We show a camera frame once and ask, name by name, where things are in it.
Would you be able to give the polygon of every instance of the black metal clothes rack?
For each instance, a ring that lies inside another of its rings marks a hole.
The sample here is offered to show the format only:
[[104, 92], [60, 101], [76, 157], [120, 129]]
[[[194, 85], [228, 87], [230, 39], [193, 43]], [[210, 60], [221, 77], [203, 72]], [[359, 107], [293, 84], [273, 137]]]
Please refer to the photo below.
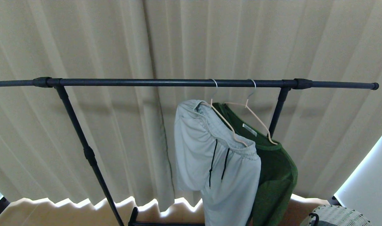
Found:
[[[346, 88], [346, 89], [370, 89], [377, 90], [378, 83], [347, 83], [347, 82], [320, 82], [312, 81], [303, 78], [296, 78], [294, 80], [216, 80], [217, 87], [272, 87], [280, 88], [278, 101], [270, 122], [269, 132], [271, 135], [274, 133], [277, 121], [280, 117], [283, 104], [286, 101], [287, 94], [291, 89], [308, 89], [308, 88]], [[72, 108], [69, 96], [65, 90], [65, 86], [184, 86], [184, 87], [216, 87], [216, 83], [212, 80], [203, 79], [76, 79], [76, 78], [51, 78], [40, 77], [33, 80], [13, 80], [13, 81], [0, 81], [0, 87], [8, 86], [36, 86], [42, 88], [54, 87], [61, 98], [67, 114], [70, 117], [72, 125], [78, 135], [82, 144], [84, 155], [88, 160], [90, 166], [99, 181], [100, 186], [106, 196], [106, 199], [112, 208], [114, 216], [120, 226], [124, 223], [117, 212], [112, 196], [105, 183], [105, 180], [99, 170], [98, 163], [96, 162], [95, 154], [92, 148], [88, 145], [87, 139], [81, 129], [74, 109]], [[203, 223], [153, 223], [153, 222], [137, 222], [138, 209], [135, 207], [132, 211], [128, 226], [201, 226]]]

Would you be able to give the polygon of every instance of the beige curtain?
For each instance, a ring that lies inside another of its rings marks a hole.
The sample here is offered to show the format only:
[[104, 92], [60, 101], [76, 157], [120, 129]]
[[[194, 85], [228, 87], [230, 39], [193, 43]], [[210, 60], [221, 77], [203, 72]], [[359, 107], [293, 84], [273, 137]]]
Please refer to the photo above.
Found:
[[[295, 193], [327, 199], [382, 135], [382, 1], [0, 1], [0, 80], [41, 76], [378, 82], [289, 93], [274, 138], [298, 167]], [[174, 116], [213, 88], [66, 89], [116, 202], [197, 203], [175, 186]], [[220, 88], [215, 100], [249, 92]], [[267, 125], [278, 92], [250, 100]], [[0, 191], [104, 198], [55, 90], [0, 88]]]

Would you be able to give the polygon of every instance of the white wicker basket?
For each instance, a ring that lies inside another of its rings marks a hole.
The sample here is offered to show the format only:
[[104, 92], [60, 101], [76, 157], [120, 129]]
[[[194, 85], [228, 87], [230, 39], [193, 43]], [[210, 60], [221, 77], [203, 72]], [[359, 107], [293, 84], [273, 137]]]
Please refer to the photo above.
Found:
[[300, 226], [372, 226], [362, 214], [342, 206], [319, 206]]

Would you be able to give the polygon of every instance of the green sweater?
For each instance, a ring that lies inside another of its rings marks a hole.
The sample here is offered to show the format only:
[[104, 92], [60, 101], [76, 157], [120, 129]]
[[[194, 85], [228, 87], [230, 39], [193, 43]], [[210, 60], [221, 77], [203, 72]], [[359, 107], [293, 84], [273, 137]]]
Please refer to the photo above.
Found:
[[[253, 225], [277, 226], [297, 183], [297, 167], [279, 142], [276, 142], [278, 145], [270, 143], [265, 135], [243, 122], [226, 104], [214, 103], [214, 107], [238, 135], [255, 141], [261, 158], [259, 186], [252, 209]], [[256, 135], [243, 127], [243, 123]]]

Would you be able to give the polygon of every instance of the white clothing tag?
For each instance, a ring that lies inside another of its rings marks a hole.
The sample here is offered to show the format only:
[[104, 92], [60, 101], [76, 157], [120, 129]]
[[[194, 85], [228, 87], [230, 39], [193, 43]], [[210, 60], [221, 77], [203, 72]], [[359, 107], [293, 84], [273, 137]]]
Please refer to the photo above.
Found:
[[257, 132], [255, 132], [255, 130], [251, 129], [251, 127], [247, 126], [245, 123], [242, 124], [242, 127], [244, 127], [246, 130], [248, 130], [254, 136], [257, 136]]

